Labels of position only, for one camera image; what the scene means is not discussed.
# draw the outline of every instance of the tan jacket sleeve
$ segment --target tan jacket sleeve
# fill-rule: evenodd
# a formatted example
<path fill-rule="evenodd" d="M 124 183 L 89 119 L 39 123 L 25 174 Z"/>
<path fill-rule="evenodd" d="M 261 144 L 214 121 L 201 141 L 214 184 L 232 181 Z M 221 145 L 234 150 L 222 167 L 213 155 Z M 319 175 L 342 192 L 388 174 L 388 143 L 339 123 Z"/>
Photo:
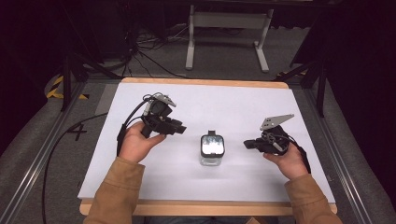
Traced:
<path fill-rule="evenodd" d="M 132 223 L 145 166 L 117 157 L 95 193 L 88 223 Z"/>
<path fill-rule="evenodd" d="M 312 175 L 303 175 L 285 184 L 294 217 L 298 224 L 338 224 L 326 196 Z"/>

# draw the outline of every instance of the gray carpet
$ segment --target gray carpet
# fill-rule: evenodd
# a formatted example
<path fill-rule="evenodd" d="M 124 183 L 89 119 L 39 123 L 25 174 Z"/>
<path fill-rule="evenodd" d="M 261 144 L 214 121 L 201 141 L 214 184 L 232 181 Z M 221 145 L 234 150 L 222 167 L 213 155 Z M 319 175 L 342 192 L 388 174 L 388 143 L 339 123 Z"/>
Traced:
<path fill-rule="evenodd" d="M 190 78 L 236 79 L 236 80 L 270 80 L 279 72 L 289 71 L 289 63 L 306 35 L 307 30 L 279 29 L 270 30 L 264 44 L 270 72 L 260 70 L 256 53 L 251 47 L 252 41 L 259 33 L 242 31 L 230 35 L 217 30 L 203 30 L 196 36 L 196 51 L 192 71 L 186 71 L 185 57 L 187 41 L 180 39 L 160 49 L 144 51 L 166 69 Z M 154 77 L 172 77 L 159 66 L 144 57 L 136 56 Z M 126 69 L 125 76 L 148 77 L 148 72 L 135 59 L 129 64 L 131 74 Z M 122 73 L 123 68 L 116 70 Z M 89 94 L 88 100 L 78 100 L 68 115 L 62 130 L 75 122 L 107 112 L 117 81 L 109 80 L 101 74 L 91 74 L 83 93 Z M 304 121 L 318 151 L 325 174 L 330 179 L 330 186 L 338 207 L 338 216 L 344 223 L 359 223 L 349 202 L 339 174 L 329 156 L 329 147 L 314 119 L 315 111 L 309 106 L 305 90 L 298 86 L 293 89 Z M 14 139 L 8 150 L 0 158 L 0 211 L 7 207 L 13 193 L 21 183 L 24 173 L 32 163 L 35 154 L 45 141 L 53 122 L 60 114 L 61 99 L 49 99 L 48 103 L 26 124 L 25 128 Z M 370 215 L 372 223 L 396 223 L 395 212 L 389 198 L 379 185 L 360 149 L 347 127 L 342 112 L 334 100 L 330 86 L 325 97 L 325 121 L 329 125 L 336 145 L 347 164 L 358 189 L 361 199 Z M 49 166 L 46 212 L 48 223 L 81 223 L 84 216 L 78 211 L 77 198 L 80 184 L 88 169 L 97 138 L 101 132 L 105 117 L 84 122 L 84 130 L 78 141 L 73 133 L 67 134 L 56 147 Z M 42 223 L 41 190 L 43 172 L 37 178 L 21 211 L 14 223 Z M 292 217 L 280 217 L 279 223 L 292 224 Z"/>

